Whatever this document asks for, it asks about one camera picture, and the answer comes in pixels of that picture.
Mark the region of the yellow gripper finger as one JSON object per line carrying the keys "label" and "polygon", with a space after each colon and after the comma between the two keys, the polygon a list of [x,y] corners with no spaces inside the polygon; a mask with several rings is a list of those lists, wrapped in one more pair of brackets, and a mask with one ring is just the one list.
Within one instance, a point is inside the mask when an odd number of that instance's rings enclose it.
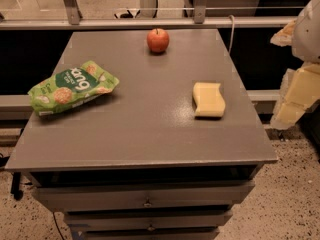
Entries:
{"label": "yellow gripper finger", "polygon": [[291,46],[295,25],[295,20],[289,22],[286,26],[272,36],[270,43],[280,47]]}
{"label": "yellow gripper finger", "polygon": [[320,65],[304,63],[297,70],[288,69],[279,94],[270,125],[277,130],[286,130],[320,99]]}

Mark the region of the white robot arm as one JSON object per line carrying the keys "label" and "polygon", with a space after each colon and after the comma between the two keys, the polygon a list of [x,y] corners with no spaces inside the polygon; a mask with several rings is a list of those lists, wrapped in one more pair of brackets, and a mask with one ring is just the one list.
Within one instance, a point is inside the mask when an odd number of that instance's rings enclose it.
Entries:
{"label": "white robot arm", "polygon": [[290,46],[293,56],[303,61],[284,74],[270,121],[272,128],[286,130],[320,99],[320,0],[311,0],[270,42]]}

